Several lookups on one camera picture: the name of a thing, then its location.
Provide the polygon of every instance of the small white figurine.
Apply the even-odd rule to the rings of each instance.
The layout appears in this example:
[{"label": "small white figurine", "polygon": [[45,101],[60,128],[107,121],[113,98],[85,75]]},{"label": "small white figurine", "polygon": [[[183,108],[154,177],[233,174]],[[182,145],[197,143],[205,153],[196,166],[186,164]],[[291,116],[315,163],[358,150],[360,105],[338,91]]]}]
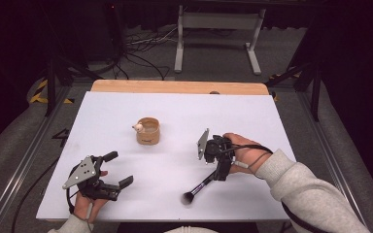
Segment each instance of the small white figurine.
[{"label": "small white figurine", "polygon": [[145,131],[142,122],[138,122],[137,124],[133,125],[132,128],[135,129],[135,131],[137,131],[138,133],[142,133]]}]

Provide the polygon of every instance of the sleeve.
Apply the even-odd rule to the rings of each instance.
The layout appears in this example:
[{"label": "sleeve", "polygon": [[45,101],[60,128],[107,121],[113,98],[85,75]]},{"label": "sleeve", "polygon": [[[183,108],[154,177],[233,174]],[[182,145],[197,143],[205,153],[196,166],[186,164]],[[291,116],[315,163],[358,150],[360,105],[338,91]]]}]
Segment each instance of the sleeve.
[{"label": "sleeve", "polygon": [[[327,232],[369,232],[335,186],[318,179],[302,163],[289,160],[281,150],[274,152],[256,175],[266,180],[275,200],[284,202],[309,224]],[[305,232],[297,224],[294,228]]]},{"label": "sleeve", "polygon": [[52,229],[48,233],[90,233],[93,224],[81,220],[74,215],[69,215],[68,220],[58,230]]}]

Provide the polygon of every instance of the black brush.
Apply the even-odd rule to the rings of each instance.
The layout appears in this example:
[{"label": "black brush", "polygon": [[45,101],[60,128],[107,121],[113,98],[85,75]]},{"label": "black brush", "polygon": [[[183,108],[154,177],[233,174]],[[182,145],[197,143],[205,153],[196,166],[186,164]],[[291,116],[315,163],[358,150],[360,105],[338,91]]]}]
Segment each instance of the black brush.
[{"label": "black brush", "polygon": [[211,182],[213,180],[215,172],[216,171],[211,173],[211,175],[209,175],[207,178],[205,178],[205,180],[202,183],[200,183],[197,187],[195,187],[192,191],[184,193],[183,198],[181,199],[181,201],[183,202],[184,205],[189,205],[190,203],[192,203],[195,195],[202,188],[204,188],[204,186],[206,186],[209,182]]}]

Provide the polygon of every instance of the white tabletop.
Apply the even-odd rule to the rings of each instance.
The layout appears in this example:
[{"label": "white tabletop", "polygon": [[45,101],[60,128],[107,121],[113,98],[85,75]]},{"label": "white tabletop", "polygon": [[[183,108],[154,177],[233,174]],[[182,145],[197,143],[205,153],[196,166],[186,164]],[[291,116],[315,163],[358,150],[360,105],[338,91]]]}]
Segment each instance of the white tabletop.
[{"label": "white tabletop", "polygon": [[[132,125],[142,117],[160,121],[160,141],[139,145]],[[133,175],[117,202],[109,202],[98,219],[105,221],[247,221],[288,219],[265,181],[232,174],[226,182],[211,182],[185,206],[181,196],[216,169],[197,159],[196,142],[206,128],[212,135],[234,132],[280,148],[295,161],[269,95],[209,95],[87,92],[38,210],[40,219],[67,219],[62,185],[71,169],[87,155],[113,150],[119,157],[103,163],[105,183]]]}]

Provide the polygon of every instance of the brush bristles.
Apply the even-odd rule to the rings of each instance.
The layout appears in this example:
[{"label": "brush bristles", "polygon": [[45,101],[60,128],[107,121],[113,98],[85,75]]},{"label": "brush bristles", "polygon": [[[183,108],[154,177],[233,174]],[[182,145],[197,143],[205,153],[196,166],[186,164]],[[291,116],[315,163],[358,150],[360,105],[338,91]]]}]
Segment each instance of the brush bristles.
[{"label": "brush bristles", "polygon": [[184,205],[189,205],[190,203],[192,203],[192,200],[193,194],[191,192],[184,193],[183,198],[181,199]]}]

